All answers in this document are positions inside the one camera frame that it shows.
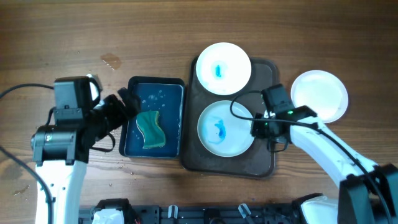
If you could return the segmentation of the green yellow sponge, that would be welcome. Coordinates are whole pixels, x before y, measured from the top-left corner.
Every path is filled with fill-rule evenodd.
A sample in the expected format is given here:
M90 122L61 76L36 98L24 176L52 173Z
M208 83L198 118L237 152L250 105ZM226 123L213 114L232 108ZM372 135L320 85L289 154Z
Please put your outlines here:
M136 116L136 124L144 138L144 149L163 147L166 143L165 133L159 126L158 111L144 111Z

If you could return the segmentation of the white plate blue smear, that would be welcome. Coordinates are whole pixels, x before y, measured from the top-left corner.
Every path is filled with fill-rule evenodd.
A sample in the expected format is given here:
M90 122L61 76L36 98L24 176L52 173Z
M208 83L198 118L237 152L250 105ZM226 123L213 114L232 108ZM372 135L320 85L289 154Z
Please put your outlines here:
M220 157L234 157L247 151L251 136L252 114L239 103L217 101L207 106L197 123L197 133L205 149Z

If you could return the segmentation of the white plate blue dot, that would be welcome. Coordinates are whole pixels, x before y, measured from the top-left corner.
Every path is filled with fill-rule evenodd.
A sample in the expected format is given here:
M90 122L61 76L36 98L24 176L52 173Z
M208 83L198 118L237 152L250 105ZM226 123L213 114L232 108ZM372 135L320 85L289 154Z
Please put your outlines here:
M198 57L198 81L210 93L226 96L242 90L251 77L251 61L239 46L219 42L207 47Z

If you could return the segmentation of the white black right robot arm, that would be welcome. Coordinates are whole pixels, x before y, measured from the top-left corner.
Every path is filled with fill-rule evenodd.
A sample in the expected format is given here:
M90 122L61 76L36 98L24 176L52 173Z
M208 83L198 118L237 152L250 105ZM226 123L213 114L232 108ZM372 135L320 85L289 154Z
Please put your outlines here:
M397 167L356 152L310 108L258 113L251 134L302 149L339 188L336 200L322 194L298 200L302 223L397 223Z

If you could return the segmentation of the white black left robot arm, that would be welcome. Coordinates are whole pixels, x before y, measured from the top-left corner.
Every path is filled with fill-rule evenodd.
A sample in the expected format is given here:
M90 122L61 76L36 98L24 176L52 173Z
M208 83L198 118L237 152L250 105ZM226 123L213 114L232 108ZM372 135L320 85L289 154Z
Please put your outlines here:
M36 163L36 223L77 223L89 152L99 140L135 117L140 99L127 89L104 100L90 88L56 87L55 124L41 126L31 140Z

